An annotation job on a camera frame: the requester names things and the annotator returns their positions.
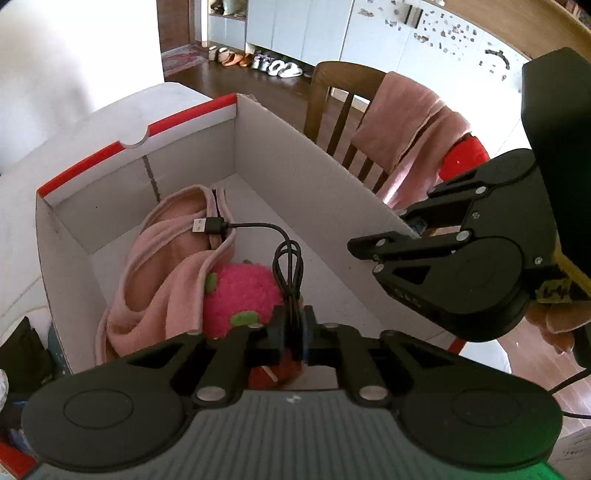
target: shoe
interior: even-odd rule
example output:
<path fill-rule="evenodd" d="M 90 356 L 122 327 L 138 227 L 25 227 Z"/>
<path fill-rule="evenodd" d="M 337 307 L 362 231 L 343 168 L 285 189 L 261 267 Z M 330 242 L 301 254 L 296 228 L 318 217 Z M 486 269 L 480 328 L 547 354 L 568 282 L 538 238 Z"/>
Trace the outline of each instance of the shoe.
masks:
<path fill-rule="evenodd" d="M 286 63 L 283 66 L 283 68 L 281 70 L 279 70 L 279 72 L 277 72 L 277 75 L 279 75 L 279 77 L 281 77 L 282 79 L 289 79 L 289 78 L 293 78 L 293 77 L 299 77 L 303 73 L 304 73 L 304 70 L 302 70 L 299 65 L 290 61 L 290 62 Z"/>
<path fill-rule="evenodd" d="M 276 77 L 279 73 L 279 70 L 281 70 L 283 67 L 285 67 L 285 62 L 283 60 L 276 60 L 269 65 L 269 68 L 267 68 L 267 73 L 272 77 Z"/>
<path fill-rule="evenodd" d="M 217 60 L 219 63 L 223 63 L 225 62 L 228 57 L 230 56 L 230 53 L 232 53 L 230 50 L 228 50 L 226 47 L 222 47 L 217 51 Z"/>
<path fill-rule="evenodd" d="M 242 55 L 241 53 L 234 53 L 234 54 L 230 55 L 230 58 L 228 58 L 224 63 L 222 63 L 222 66 L 231 67 L 232 65 L 236 65 L 236 64 L 240 63 L 240 61 L 243 58 L 244 58 L 244 55 Z"/>
<path fill-rule="evenodd" d="M 259 68 L 259 70 L 262 72 L 266 72 L 267 69 L 269 68 L 270 64 L 271 64 L 271 59 L 269 57 L 264 57 L 261 60 L 261 68 Z"/>
<path fill-rule="evenodd" d="M 217 56 L 217 45 L 209 47 L 209 60 L 215 61 Z"/>
<path fill-rule="evenodd" d="M 252 63 L 252 53 L 247 53 L 244 58 L 240 61 L 241 67 L 249 67 Z"/>
<path fill-rule="evenodd" d="M 252 65 L 251 68 L 253 70 L 258 70 L 259 68 L 261 68 L 261 62 L 262 62 L 262 55 L 255 55 L 255 57 L 252 59 Z"/>

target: finger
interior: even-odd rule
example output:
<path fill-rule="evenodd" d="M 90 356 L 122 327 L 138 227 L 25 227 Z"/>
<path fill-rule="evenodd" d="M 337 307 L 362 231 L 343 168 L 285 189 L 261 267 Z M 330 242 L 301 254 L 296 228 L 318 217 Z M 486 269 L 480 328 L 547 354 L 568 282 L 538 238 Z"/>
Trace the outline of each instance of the finger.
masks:
<path fill-rule="evenodd" d="M 525 319 L 538 328 L 546 328 L 546 315 L 550 307 L 533 301 L 525 312 Z"/>
<path fill-rule="evenodd" d="M 569 332 L 591 320 L 591 301 L 555 303 L 546 315 L 546 327 L 553 333 Z"/>
<path fill-rule="evenodd" d="M 558 354 L 572 351 L 574 347 L 574 336 L 572 333 L 551 333 L 542 329 L 540 332 L 545 342 L 553 346 Z"/>

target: pink cloth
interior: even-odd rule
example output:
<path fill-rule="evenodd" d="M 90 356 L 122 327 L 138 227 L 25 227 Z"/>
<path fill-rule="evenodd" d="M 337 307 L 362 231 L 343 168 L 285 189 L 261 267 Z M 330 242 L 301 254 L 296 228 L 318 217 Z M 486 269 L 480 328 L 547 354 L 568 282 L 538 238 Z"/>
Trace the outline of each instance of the pink cloth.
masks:
<path fill-rule="evenodd" d="M 439 95 L 390 72 L 351 143 L 388 174 L 378 197 L 402 209 L 427 197 L 443 157 L 468 132 L 467 120 Z"/>
<path fill-rule="evenodd" d="M 201 330 L 207 273 L 233 255 L 236 232 L 195 233 L 193 220 L 221 215 L 232 221 L 224 191 L 217 202 L 196 185 L 165 198 L 148 215 L 128 255 L 111 307 L 96 336 L 98 365 L 162 342 L 188 330 Z"/>
<path fill-rule="evenodd" d="M 426 200 L 427 190 L 442 182 L 447 152 L 470 131 L 464 117 L 446 106 L 432 120 L 377 193 L 394 210 Z"/>

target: orange slipper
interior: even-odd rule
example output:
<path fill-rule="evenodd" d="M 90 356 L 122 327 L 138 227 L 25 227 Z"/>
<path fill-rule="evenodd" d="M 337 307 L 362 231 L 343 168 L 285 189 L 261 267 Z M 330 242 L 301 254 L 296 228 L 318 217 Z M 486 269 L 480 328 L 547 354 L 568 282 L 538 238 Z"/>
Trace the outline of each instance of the orange slipper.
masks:
<path fill-rule="evenodd" d="M 234 53 L 234 54 L 230 55 L 230 58 L 228 58 L 224 63 L 222 63 L 222 65 L 224 67 L 231 67 L 232 65 L 238 64 L 243 58 L 244 58 L 244 55 L 241 55 L 239 53 Z"/>
<path fill-rule="evenodd" d="M 247 53 L 244 58 L 240 61 L 241 67 L 249 67 L 252 64 L 252 53 Z"/>

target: black cable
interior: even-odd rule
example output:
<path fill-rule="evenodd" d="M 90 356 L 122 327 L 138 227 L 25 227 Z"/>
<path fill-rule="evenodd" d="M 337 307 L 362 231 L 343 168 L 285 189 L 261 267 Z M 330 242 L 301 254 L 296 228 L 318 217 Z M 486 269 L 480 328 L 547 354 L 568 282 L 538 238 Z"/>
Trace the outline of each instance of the black cable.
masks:
<path fill-rule="evenodd" d="M 556 385 L 554 388 L 551 388 L 550 390 L 548 390 L 548 392 L 551 395 L 554 395 L 555 393 L 559 392 L 563 388 L 566 388 L 569 385 L 572 385 L 573 383 L 578 382 L 579 380 L 587 378 L 589 375 L 591 375 L 591 368 L 586 368 L 585 370 L 580 371 L 578 374 L 574 374 L 572 377 L 567 378 L 563 382 Z"/>
<path fill-rule="evenodd" d="M 554 395 L 555 393 L 558 393 L 563 388 L 566 388 L 569 385 L 572 385 L 573 383 L 578 382 L 579 380 L 587 378 L 589 375 L 591 375 L 591 368 L 586 368 L 585 370 L 581 370 L 579 373 L 574 374 L 572 377 L 569 377 L 566 380 L 560 382 L 554 388 L 551 388 L 550 390 L 548 390 L 548 392 L 551 395 Z M 572 412 L 563 410 L 562 415 L 564 417 L 569 417 L 571 419 L 591 420 L 591 415 L 583 415 L 582 413 L 572 413 Z"/>
<path fill-rule="evenodd" d="M 591 420 L 591 415 L 582 415 L 580 413 L 571 413 L 569 411 L 563 411 L 562 415 L 571 419 Z"/>
<path fill-rule="evenodd" d="M 271 228 L 279 232 L 283 238 L 282 242 L 275 250 L 273 257 L 272 271 L 275 277 L 275 282 L 283 296 L 283 302 L 287 310 L 287 323 L 294 335 L 294 339 L 301 338 L 301 319 L 300 319 L 300 288 L 304 277 L 304 261 L 301 256 L 301 248 L 298 242 L 289 238 L 283 228 L 273 223 L 227 223 L 223 228 Z M 280 258 L 287 255 L 287 279 L 281 271 L 279 263 Z"/>

